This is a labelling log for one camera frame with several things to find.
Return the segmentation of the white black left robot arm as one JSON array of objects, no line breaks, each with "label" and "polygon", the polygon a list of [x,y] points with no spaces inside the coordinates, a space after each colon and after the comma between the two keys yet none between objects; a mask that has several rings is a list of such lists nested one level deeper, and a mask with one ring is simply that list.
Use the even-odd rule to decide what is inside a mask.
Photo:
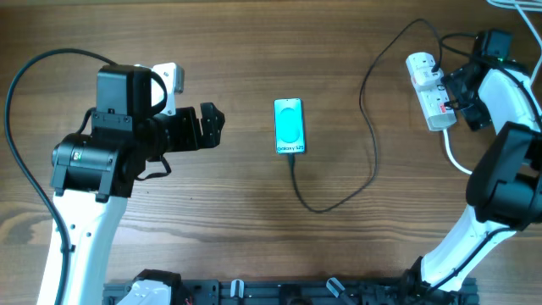
[{"label": "white black left robot arm", "polygon": [[69,237],[69,261],[63,269],[54,227],[38,303],[100,303],[113,238],[146,164],[220,143],[225,117],[213,103],[202,104],[200,119],[192,107],[167,114],[183,77],[180,67],[162,74],[134,65],[99,70],[90,134],[69,134],[53,149],[53,204]]}]

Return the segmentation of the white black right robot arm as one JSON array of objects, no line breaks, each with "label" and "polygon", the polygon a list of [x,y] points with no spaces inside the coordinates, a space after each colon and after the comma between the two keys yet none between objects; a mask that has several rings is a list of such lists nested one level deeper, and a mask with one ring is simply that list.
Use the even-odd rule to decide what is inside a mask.
[{"label": "white black right robot arm", "polygon": [[491,125],[496,137],[468,171],[467,206],[444,240],[418,258],[398,288],[400,304],[464,304],[468,274],[497,245],[541,221],[541,107],[531,78],[508,58],[512,34],[473,35],[467,63],[444,74],[427,53],[406,60],[431,131],[446,133],[462,114],[471,130]]}]

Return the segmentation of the blue screen Galaxy smartphone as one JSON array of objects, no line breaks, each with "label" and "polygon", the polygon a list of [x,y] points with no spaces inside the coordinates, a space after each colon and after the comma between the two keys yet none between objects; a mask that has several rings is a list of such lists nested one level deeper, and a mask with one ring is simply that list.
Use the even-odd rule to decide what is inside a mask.
[{"label": "blue screen Galaxy smartphone", "polygon": [[302,100],[285,98],[274,101],[275,150],[278,154],[306,151]]}]

